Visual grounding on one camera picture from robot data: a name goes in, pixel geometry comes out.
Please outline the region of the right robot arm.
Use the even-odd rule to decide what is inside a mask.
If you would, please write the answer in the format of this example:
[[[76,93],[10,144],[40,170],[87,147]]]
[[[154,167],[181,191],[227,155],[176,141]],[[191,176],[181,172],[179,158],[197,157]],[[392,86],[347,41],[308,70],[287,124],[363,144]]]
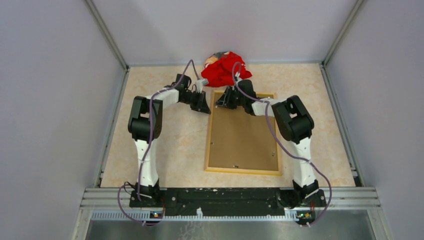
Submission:
[[[286,152],[296,160],[292,180],[293,200],[299,206],[307,206],[318,192],[319,184],[310,164],[315,123],[300,97],[293,95],[286,100],[258,97],[252,81],[245,79],[238,81],[235,86],[226,87],[215,105],[227,109],[243,107],[252,116],[275,119],[280,135],[294,151],[293,154]]]

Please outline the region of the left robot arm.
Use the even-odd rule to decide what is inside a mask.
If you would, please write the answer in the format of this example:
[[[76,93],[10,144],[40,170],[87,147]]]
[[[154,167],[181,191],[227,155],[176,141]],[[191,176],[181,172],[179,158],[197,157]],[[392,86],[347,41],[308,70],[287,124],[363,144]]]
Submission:
[[[176,81],[166,85],[149,96],[133,99],[128,120],[128,132],[134,140],[138,157],[136,196],[147,206],[154,207],[160,202],[159,175],[156,167],[156,148],[163,128],[164,109],[183,103],[195,112],[211,114],[203,87],[209,81],[200,78],[191,86],[191,78],[178,74]]]

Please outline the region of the red crumpled cloth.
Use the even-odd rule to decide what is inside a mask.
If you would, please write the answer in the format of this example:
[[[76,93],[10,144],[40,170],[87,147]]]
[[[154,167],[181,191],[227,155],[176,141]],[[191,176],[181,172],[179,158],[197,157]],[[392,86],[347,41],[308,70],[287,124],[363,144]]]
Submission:
[[[246,69],[246,64],[242,57],[232,51],[221,51],[212,54],[203,64],[204,69],[201,76],[208,79],[208,87],[219,88],[233,86],[232,69],[235,63],[241,64],[241,69],[235,68],[234,73],[239,73],[241,79],[249,79],[252,73]]]

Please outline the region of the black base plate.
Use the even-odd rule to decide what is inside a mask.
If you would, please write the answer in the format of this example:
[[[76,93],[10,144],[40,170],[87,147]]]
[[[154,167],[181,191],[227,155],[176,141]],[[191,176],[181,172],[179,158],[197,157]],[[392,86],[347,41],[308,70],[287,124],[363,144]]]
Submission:
[[[159,208],[166,217],[266,217],[283,216],[289,209],[325,207],[323,190],[301,199],[293,188],[163,188],[149,198],[131,193],[131,208]]]

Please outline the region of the aluminium front rail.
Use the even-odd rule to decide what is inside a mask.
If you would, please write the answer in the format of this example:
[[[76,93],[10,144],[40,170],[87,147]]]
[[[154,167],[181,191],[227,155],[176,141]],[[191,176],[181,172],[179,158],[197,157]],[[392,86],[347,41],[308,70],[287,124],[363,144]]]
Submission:
[[[391,240],[374,187],[323,187],[326,206],[280,216],[165,216],[160,208],[130,207],[131,187],[87,188],[72,238],[93,239],[336,239]]]

